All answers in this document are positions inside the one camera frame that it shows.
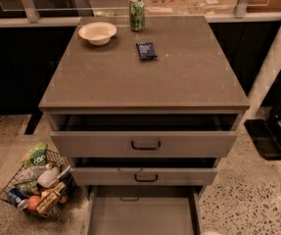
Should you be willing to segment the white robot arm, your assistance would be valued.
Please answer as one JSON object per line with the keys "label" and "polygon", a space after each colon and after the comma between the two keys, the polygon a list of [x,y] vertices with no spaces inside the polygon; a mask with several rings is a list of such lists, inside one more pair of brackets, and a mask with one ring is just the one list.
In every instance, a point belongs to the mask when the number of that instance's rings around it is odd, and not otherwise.
{"label": "white robot arm", "polygon": [[206,231],[201,233],[200,235],[221,235],[221,234],[215,231]]}

